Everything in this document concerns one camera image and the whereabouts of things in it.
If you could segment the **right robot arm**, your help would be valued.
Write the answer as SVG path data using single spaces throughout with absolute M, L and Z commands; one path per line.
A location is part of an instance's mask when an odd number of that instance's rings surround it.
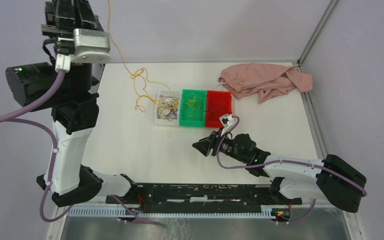
M 287 159 L 259 149 L 247 133 L 229 139 L 220 131 L 211 132 L 192 147 L 205 157 L 225 154 L 241 163 L 239 169 L 255 177 L 272 178 L 274 187 L 268 196 L 275 204 L 296 198 L 323 200 L 340 210 L 357 213 L 362 198 L 367 196 L 367 178 L 334 154 L 317 160 Z

